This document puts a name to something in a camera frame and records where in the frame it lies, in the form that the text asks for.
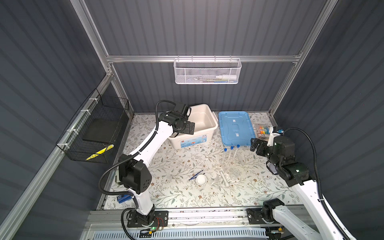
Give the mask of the small clear glass beaker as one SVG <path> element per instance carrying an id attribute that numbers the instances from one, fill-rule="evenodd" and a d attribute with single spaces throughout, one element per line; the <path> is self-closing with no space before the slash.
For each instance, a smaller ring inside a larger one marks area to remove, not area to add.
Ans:
<path id="1" fill-rule="evenodd" d="M 241 172 L 239 169 L 229 169 L 229 176 L 231 180 L 236 180 L 241 176 Z"/>

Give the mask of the white plastic storage box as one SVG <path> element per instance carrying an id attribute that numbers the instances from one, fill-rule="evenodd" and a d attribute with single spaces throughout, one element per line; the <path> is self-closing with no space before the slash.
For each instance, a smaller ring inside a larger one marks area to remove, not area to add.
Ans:
<path id="1" fill-rule="evenodd" d="M 196 105 L 191 108 L 192 113 L 188 121 L 195 123 L 194 134 L 179 134 L 175 137 L 169 137 L 171 146 L 176 150 L 209 143 L 219 126 L 216 115 L 207 104 Z"/>

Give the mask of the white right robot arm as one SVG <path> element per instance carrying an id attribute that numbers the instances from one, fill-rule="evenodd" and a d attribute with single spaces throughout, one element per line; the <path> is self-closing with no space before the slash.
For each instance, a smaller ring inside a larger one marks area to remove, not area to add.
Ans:
<path id="1" fill-rule="evenodd" d="M 309 168 L 296 160 L 295 144 L 280 134 L 271 134 L 268 141 L 251 139 L 250 150 L 267 158 L 289 189 L 296 193 L 311 216 L 315 230 L 305 224 L 279 199 L 263 203 L 260 218 L 267 224 L 279 223 L 298 240 L 353 240 L 355 237 L 338 218 L 324 195 L 319 180 Z"/>

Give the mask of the clear test tube rack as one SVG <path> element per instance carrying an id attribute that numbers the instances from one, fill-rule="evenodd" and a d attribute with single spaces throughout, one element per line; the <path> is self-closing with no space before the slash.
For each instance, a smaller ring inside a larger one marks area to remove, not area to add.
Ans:
<path id="1" fill-rule="evenodd" d="M 230 149 L 228 149 L 228 156 L 227 156 L 227 161 L 225 164 L 223 164 L 223 162 L 221 161 L 221 166 L 224 170 L 224 173 L 226 173 L 227 175 L 229 175 L 229 169 L 239 169 L 240 172 L 241 172 L 241 167 L 240 165 L 242 164 L 243 162 L 243 159 L 242 159 L 242 156 L 240 155 L 240 151 L 238 150 L 237 152 L 237 156 L 236 158 L 234 159 L 234 153 L 233 153 L 233 158 L 232 158 L 232 161 L 229 162 L 228 158 L 229 158 L 229 152 L 230 152 Z"/>

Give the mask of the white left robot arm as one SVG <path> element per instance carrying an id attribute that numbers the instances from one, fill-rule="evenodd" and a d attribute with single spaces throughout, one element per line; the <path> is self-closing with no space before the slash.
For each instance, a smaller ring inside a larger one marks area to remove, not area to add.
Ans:
<path id="1" fill-rule="evenodd" d="M 195 123 L 189 121 L 191 113 L 192 108 L 186 104 L 168 100 L 157 102 L 155 127 L 135 150 L 122 158 L 123 163 L 118 166 L 119 181 L 128 189 L 138 214 L 149 216 L 154 209 L 148 188 L 152 182 L 149 165 L 155 153 L 175 133 L 194 134 Z"/>

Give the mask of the white ceramic mortar bowl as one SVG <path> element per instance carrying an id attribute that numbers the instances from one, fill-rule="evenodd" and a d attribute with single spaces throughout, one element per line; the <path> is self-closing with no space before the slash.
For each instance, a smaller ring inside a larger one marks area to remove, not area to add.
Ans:
<path id="1" fill-rule="evenodd" d="M 199 185 L 199 186 L 203 186 L 205 185 L 206 183 L 208 182 L 208 179 L 205 175 L 198 175 L 196 177 L 196 183 Z"/>

